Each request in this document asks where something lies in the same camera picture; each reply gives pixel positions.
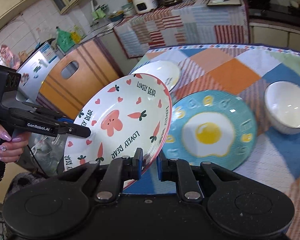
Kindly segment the left hand pink nails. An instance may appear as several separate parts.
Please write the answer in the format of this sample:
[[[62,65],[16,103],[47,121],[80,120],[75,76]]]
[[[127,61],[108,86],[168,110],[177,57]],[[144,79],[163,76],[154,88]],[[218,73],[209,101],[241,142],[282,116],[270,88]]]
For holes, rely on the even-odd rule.
[[[0,124],[0,139],[4,140],[4,143],[0,145],[0,161],[5,163],[18,161],[29,143],[30,136],[30,132],[23,132],[11,138]]]

